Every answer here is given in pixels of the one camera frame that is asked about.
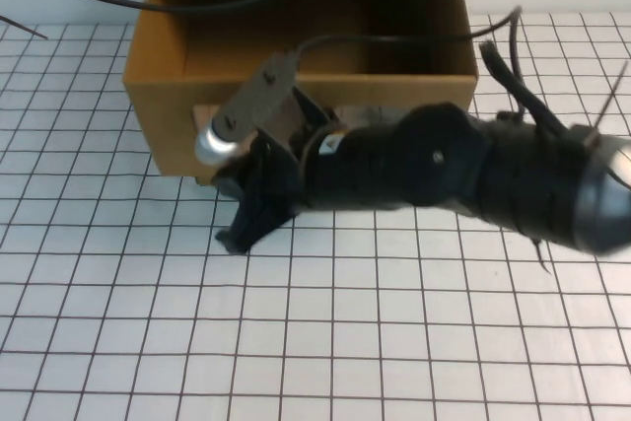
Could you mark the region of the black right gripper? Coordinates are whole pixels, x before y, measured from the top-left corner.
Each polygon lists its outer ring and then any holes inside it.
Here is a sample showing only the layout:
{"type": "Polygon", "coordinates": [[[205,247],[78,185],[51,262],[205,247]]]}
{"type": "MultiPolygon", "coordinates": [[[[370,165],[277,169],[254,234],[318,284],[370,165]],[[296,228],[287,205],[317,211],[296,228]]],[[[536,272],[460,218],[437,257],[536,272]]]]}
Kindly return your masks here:
{"type": "Polygon", "coordinates": [[[269,88],[253,119],[248,150],[211,179],[220,194],[239,200],[232,224],[217,233],[227,253],[253,246],[296,217],[294,209],[332,209],[335,202],[312,196],[308,164],[326,133],[342,128],[335,112],[299,88],[269,88]]]}

